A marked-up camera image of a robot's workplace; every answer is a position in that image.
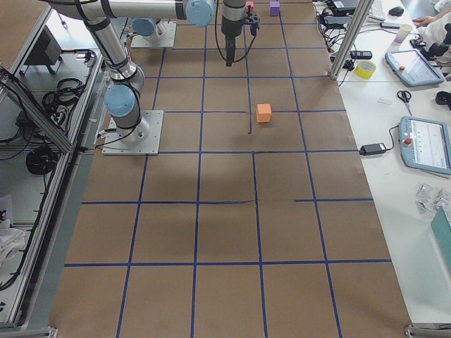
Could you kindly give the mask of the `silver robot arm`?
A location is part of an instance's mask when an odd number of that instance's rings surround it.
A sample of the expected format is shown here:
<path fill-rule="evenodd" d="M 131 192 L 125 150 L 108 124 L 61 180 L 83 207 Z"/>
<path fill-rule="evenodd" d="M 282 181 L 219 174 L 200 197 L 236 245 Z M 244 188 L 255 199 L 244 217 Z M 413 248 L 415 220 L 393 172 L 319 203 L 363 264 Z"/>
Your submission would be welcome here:
<path fill-rule="evenodd" d="M 165 25 L 160 19 L 154 18 L 135 18 L 132 21 L 132 29 L 135 34 L 148 41 L 160 40 L 166 34 Z"/>
<path fill-rule="evenodd" d="M 205 27 L 217 19 L 215 1 L 50 1 L 60 14 L 81 20 L 96 42 L 114 85 L 104 103 L 114 123 L 118 140 L 126 146 L 141 144 L 150 125 L 140 109 L 144 73 L 127 54 L 111 24 L 113 18 L 186 20 Z"/>

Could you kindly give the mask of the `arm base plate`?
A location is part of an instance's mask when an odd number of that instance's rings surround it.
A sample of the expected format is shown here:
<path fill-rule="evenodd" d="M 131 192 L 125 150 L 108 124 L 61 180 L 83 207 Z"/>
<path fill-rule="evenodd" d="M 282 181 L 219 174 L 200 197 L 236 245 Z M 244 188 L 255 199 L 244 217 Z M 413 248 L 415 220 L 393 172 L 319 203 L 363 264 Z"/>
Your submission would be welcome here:
<path fill-rule="evenodd" d="M 105 156 L 158 155 L 163 116 L 163 111 L 141 111 L 141 121 L 133 131 L 117 128 L 110 118 L 109 128 L 116 131 L 106 135 L 101 152 Z"/>
<path fill-rule="evenodd" d="M 134 49 L 160 49 L 173 47 L 177 24 L 172 21 L 159 21 L 140 18 L 132 22 L 132 42 Z"/>

